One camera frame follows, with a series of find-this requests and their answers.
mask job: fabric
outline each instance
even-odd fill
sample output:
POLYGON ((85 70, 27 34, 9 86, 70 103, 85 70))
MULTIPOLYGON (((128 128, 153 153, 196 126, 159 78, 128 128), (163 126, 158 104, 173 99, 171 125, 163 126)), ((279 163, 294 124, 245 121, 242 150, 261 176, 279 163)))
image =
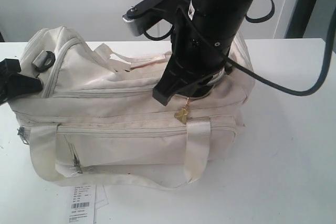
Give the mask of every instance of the fabric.
MULTIPOLYGON (((185 183, 198 180, 209 159, 225 158, 244 128, 240 107, 254 79, 234 69, 202 99, 190 100, 186 125, 174 118, 187 98, 167 106, 152 98, 171 52, 124 56, 102 44, 92 51, 72 29, 42 29, 28 43, 21 74, 37 77, 43 91, 9 102, 36 173, 61 186, 126 184, 157 189, 148 178, 114 174, 116 165, 183 164, 185 183), (54 65, 38 73, 43 52, 54 65)), ((251 69, 237 34, 230 57, 251 69)))

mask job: black bracket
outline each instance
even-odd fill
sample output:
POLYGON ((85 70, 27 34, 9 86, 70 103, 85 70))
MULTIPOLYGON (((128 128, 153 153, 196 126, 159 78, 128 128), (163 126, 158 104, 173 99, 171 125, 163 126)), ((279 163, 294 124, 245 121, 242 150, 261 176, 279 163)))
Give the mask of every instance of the black bracket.
POLYGON ((20 63, 16 59, 0 62, 0 105, 19 95, 42 91, 41 81, 23 76, 20 63))

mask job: price tag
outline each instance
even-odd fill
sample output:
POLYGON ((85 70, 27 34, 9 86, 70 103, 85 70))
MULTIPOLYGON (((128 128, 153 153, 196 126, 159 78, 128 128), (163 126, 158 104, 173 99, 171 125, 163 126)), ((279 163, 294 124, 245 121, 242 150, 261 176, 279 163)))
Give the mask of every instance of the price tag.
POLYGON ((96 186, 76 186, 71 195, 66 223, 93 224, 96 186))

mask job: white duffel bag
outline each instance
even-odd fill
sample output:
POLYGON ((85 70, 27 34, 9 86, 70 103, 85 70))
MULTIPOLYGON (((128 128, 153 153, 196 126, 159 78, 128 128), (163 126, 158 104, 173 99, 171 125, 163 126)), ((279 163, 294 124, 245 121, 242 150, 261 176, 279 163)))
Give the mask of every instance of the white duffel bag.
MULTIPOLYGON (((152 98, 152 89, 169 57, 170 52, 122 56, 105 44, 92 51, 72 29, 39 31, 20 60, 20 74, 38 78, 43 91, 9 101, 36 173, 62 186, 162 188, 142 176, 116 174, 113 167, 183 164, 186 183, 191 183, 201 177, 208 160, 224 158, 244 129, 240 107, 254 80, 233 69, 208 96, 193 100, 175 95, 163 106, 152 98), (37 72, 46 51, 56 61, 37 72)), ((252 70, 240 35, 230 57, 252 70)))

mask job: black strap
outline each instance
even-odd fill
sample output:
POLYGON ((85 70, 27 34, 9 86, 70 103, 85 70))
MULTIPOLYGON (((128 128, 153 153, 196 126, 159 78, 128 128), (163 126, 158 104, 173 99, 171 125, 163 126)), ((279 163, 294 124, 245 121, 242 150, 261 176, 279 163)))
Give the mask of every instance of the black strap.
POLYGON ((263 23, 263 22, 266 22, 266 21, 270 20, 273 17, 274 13, 275 13, 275 4, 274 4, 273 0, 271 0, 271 4, 272 4, 272 9, 269 12, 269 14, 267 14, 265 17, 262 17, 262 18, 250 18, 246 14, 246 16, 245 16, 246 20, 248 22, 250 22, 250 23, 253 23, 253 24, 263 23))

